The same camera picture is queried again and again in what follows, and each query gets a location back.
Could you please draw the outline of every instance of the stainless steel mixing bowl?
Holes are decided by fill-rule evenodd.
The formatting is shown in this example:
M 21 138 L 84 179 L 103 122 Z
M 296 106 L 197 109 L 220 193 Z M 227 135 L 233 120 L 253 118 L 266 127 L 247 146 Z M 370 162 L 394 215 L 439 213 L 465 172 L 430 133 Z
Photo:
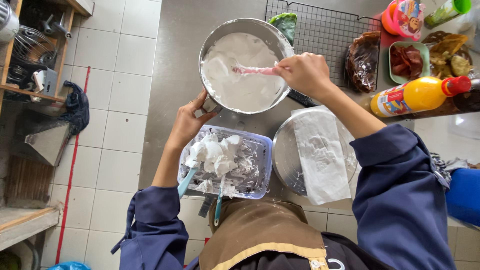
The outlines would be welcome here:
M 247 33 L 260 38 L 266 43 L 268 48 L 275 53 L 275 56 L 277 56 L 279 60 L 294 55 L 293 48 L 285 36 L 273 25 L 267 22 L 252 18 L 242 18 L 231 20 L 220 25 L 213 30 L 213 32 L 210 33 L 205 40 L 202 50 L 200 51 L 200 57 L 198 59 L 198 71 L 200 72 L 200 78 L 202 80 L 202 84 L 209 94 L 209 98 L 207 98 L 207 100 L 204 102 L 202 110 L 204 112 L 220 112 L 222 108 L 225 108 L 227 110 L 242 114 L 257 114 L 275 107 L 290 92 L 291 88 L 287 85 L 287 83 L 285 83 L 284 87 L 280 90 L 281 94 L 267 109 L 254 112 L 238 111 L 237 108 L 229 108 L 215 99 L 215 96 L 212 95 L 212 89 L 209 84 L 206 83 L 207 78 L 202 71 L 202 61 L 207 54 L 208 49 L 210 49 L 210 47 L 213 46 L 217 40 L 231 33 Z

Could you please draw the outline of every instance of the navy blue jacket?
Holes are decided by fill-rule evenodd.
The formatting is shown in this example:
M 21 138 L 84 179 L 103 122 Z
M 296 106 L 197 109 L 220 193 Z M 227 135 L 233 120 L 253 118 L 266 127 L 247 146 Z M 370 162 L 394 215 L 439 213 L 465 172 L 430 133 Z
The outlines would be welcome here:
M 396 269 L 455 269 L 447 244 L 445 182 L 420 138 L 394 124 L 350 144 L 363 167 L 352 207 L 359 246 Z M 125 236 L 112 249 L 121 247 L 120 269 L 183 269 L 188 233 L 179 212 L 175 187 L 137 192 Z

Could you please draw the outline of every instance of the stainless steel countertop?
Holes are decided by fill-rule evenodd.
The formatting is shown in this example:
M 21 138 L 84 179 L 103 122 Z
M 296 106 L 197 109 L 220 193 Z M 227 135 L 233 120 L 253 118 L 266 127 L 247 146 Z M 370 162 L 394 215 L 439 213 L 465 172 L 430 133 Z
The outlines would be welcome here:
M 380 18 L 389 0 L 301 0 L 305 4 L 349 12 L 360 17 Z M 168 139 L 175 121 L 178 107 L 194 99 L 202 89 L 198 74 L 198 54 L 206 37 L 222 23 L 236 18 L 264 19 L 266 0 L 163 0 L 158 30 L 158 40 L 153 71 L 150 105 L 145 130 L 139 188 L 150 186 L 155 175 L 163 146 Z M 396 86 L 389 77 L 388 47 L 395 41 L 386 31 L 382 34 L 377 90 Z M 350 90 L 346 93 L 365 108 L 369 108 L 371 95 L 360 95 Z M 280 125 L 290 117 L 290 111 L 303 108 L 291 98 L 285 98 L 275 108 L 257 115 L 239 115 L 227 110 L 208 122 L 210 125 L 235 128 L 238 121 L 245 123 L 245 131 L 268 136 L 273 139 Z M 387 118 L 394 122 L 398 118 Z M 413 121 L 401 120 L 413 127 Z M 356 181 L 351 189 L 354 191 Z M 299 205 L 310 205 L 306 198 L 289 191 L 272 172 L 266 196 L 290 201 Z M 202 193 L 188 190 L 188 196 L 202 196 Z M 351 207 L 351 199 L 334 202 L 323 207 Z

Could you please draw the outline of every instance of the green bowl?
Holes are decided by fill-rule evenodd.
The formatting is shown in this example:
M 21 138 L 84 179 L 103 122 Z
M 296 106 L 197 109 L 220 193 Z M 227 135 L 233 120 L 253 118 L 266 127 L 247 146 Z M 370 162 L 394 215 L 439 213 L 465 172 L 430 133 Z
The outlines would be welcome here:
M 428 50 L 427 46 L 420 42 L 397 41 L 397 42 L 394 42 L 392 45 L 390 45 L 390 48 L 388 48 L 388 69 L 390 70 L 390 78 L 392 78 L 394 82 L 401 85 L 408 82 L 408 79 L 402 76 L 397 76 L 392 74 L 392 63 L 390 62 L 391 60 L 390 50 L 392 49 L 392 46 L 408 47 L 410 45 L 413 45 L 415 49 L 420 51 L 420 56 L 423 59 L 423 69 L 420 74 L 420 78 L 425 76 L 430 76 L 430 51 Z

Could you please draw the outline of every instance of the red line on floor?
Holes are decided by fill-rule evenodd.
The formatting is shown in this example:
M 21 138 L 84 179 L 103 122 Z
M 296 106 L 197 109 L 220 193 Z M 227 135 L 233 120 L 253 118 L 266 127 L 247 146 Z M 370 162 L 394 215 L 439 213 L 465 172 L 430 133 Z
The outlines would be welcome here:
M 85 78 L 85 87 L 84 92 L 87 93 L 88 78 L 90 77 L 90 67 L 87 70 L 87 77 Z M 72 189 L 72 178 L 73 178 L 73 168 L 75 166 L 75 160 L 77 158 L 77 149 L 78 149 L 78 137 L 80 134 L 77 134 L 75 138 L 75 148 L 73 149 L 72 165 L 70 167 L 70 176 L 68 178 L 68 187 L 67 187 L 67 196 L 65 197 L 65 206 L 63 208 L 63 218 L 61 221 L 60 236 L 59 236 L 59 245 L 57 247 L 57 257 L 55 258 L 55 264 L 60 262 L 60 252 L 61 246 L 63 244 L 63 234 L 65 232 L 65 222 L 67 221 L 67 211 L 68 211 L 68 200 L 70 197 L 70 190 Z

